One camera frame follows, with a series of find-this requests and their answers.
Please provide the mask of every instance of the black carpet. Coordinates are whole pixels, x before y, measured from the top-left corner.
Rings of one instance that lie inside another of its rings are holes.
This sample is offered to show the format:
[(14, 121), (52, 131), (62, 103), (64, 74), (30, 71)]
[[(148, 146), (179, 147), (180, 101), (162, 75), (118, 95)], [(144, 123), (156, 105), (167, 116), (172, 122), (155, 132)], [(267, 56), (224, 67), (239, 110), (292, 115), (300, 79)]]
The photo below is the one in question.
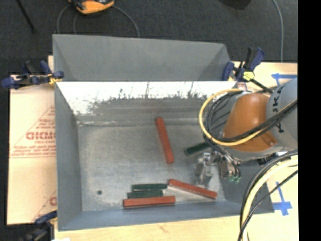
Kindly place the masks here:
[[(224, 43), (234, 61), (244, 60), (249, 46), (262, 48), (264, 61), (298, 61), (298, 0), (116, 0), (116, 7), (94, 16), (80, 15), (67, 7), (67, 0), (20, 0), (36, 33), (31, 32), (16, 0), (0, 1), (0, 79), (20, 73), (27, 60), (36, 66), (46, 60), (52, 53), (53, 33), (137, 37), (128, 16), (141, 38)], [(0, 240), (16, 241), (33, 226), (5, 225), (8, 101), (8, 92), (2, 90)]]

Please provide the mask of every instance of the blue tape mark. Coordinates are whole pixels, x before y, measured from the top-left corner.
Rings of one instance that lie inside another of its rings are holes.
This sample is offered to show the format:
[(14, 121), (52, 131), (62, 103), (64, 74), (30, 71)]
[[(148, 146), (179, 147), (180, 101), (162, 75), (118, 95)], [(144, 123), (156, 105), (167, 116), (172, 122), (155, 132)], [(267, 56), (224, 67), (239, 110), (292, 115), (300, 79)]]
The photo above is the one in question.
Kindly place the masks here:
[(275, 74), (272, 74), (272, 78), (276, 80), (277, 85), (280, 85), (279, 79), (295, 79), (297, 78), (297, 76), (292, 74), (275, 73)]
[(288, 210), (292, 209), (293, 207), (290, 202), (285, 202), (281, 188), (279, 187), (277, 190), (279, 191), (279, 194), (281, 197), (281, 202), (272, 203), (273, 209), (274, 210), (281, 210), (282, 216), (287, 216), (287, 215), (289, 215)]

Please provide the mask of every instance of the yellow cable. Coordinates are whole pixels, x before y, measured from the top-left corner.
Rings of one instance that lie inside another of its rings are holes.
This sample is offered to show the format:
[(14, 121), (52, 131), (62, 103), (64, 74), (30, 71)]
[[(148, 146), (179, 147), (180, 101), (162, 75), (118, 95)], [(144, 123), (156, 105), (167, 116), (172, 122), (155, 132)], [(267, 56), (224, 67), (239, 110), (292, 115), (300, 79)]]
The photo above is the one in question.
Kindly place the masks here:
[[(257, 183), (253, 186), (253, 188), (251, 189), (248, 198), (246, 199), (245, 205), (244, 205), (244, 210), (243, 210), (243, 217), (242, 217), (242, 225), (245, 222), (247, 216), (249, 215), (250, 209), (251, 209), (251, 205), (252, 202), (257, 194), (257, 192), (259, 191), (259, 189), (264, 185), (264, 183), (272, 176), (274, 175), (276, 172), (278, 172), (279, 170), (289, 167), (289, 166), (293, 166), (293, 165), (297, 165), (298, 164), (298, 159), (291, 159), (289, 161), (286, 161), (280, 165), (277, 165), (273, 168), (271, 168), (267, 173), (265, 173), (265, 175), (263, 175), (258, 181)], [(243, 232), (242, 235), (242, 240), (243, 241), (248, 241), (247, 238), (247, 231), (246, 229)]]
[(200, 126), (201, 126), (201, 129), (203, 131), (203, 133), (207, 136), (208, 139), (212, 140), (214, 143), (216, 144), (219, 144), (219, 145), (222, 145), (222, 146), (235, 146), (235, 145), (239, 145), (241, 143), (244, 143), (252, 138), (254, 138), (257, 134), (259, 134), (261, 131), (263, 130), (258, 130), (250, 135), (248, 135), (247, 137), (241, 139), (241, 140), (237, 140), (237, 141), (233, 141), (233, 142), (223, 142), (223, 141), (220, 141), (216, 138), (214, 138), (210, 133), (208, 133), (208, 131), (206, 130), (206, 128), (204, 127), (204, 124), (203, 124), (203, 112), (204, 112), (204, 109), (205, 107), (207, 106), (207, 104), (213, 100), (215, 97), (221, 95), (221, 94), (224, 94), (224, 93), (229, 93), (229, 92), (239, 92), (239, 91), (242, 91), (241, 89), (237, 89), (237, 88), (232, 88), (232, 89), (228, 89), (228, 90), (223, 90), (223, 91), (220, 91), (216, 94), (213, 94), (212, 96), (210, 96), (205, 102), (204, 104), (202, 105), (201, 109), (200, 109), (200, 113), (199, 113), (199, 123), (200, 123)]

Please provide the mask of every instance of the red wooden block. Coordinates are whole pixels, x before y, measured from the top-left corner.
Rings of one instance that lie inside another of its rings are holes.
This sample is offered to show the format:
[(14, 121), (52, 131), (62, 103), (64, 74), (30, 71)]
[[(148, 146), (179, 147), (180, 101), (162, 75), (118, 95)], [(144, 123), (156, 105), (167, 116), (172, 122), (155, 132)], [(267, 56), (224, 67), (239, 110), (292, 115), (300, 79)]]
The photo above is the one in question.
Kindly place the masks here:
[(167, 136), (164, 120), (161, 117), (158, 117), (158, 118), (156, 118), (155, 122), (156, 122), (157, 130), (158, 130), (160, 142), (161, 142), (162, 147), (163, 147), (163, 152), (164, 152), (164, 155), (165, 155), (166, 163), (167, 164), (173, 163), (174, 162), (174, 156), (173, 156), (173, 153), (172, 153), (172, 149), (171, 149), (171, 144), (170, 144), (169, 138)]
[(217, 193), (214, 191), (211, 191), (211, 190), (208, 190), (205, 188), (201, 188), (198, 186), (194, 186), (194, 185), (191, 185), (188, 183), (184, 183), (184, 182), (176, 180), (176, 179), (170, 179), (168, 181), (168, 186), (175, 187), (175, 188), (184, 190), (186, 192), (202, 195), (202, 196), (212, 198), (212, 199), (216, 199), (216, 197), (217, 197)]
[(123, 200), (125, 208), (151, 207), (160, 205), (173, 205), (175, 196), (149, 197), (149, 198), (130, 198)]

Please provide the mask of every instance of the blue clamp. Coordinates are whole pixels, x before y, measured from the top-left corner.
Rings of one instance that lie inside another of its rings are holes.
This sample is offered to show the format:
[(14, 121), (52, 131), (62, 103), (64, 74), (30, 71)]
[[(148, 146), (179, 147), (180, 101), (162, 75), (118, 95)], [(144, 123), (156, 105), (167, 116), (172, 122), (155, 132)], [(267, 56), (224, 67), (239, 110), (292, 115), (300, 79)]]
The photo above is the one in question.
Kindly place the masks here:
[(41, 75), (32, 75), (35, 72), (30, 64), (30, 61), (24, 63), (22, 74), (13, 77), (4, 78), (1, 80), (1, 86), (6, 89), (19, 89), (26, 86), (40, 85), (44, 83), (53, 84), (60, 81), (65, 76), (64, 72), (52, 72), (45, 61), (40, 62)]
[(250, 82), (254, 79), (254, 69), (257, 65), (261, 63), (264, 59), (264, 52), (261, 48), (256, 48), (253, 50), (251, 47), (248, 49), (247, 58), (244, 64), (240, 64), (238, 68), (234, 66), (234, 63), (229, 61), (224, 69), (222, 80), (226, 81), (229, 79), (230, 76), (234, 74), (232, 77), (237, 82)]
[(50, 223), (50, 220), (57, 217), (57, 211), (52, 211), (46, 215), (36, 219), (35, 225), (37, 226), (32, 231), (28, 232), (24, 237), (21, 237), (21, 241), (40, 241), (47, 236), (47, 240), (53, 240), (55, 238), (54, 226)]

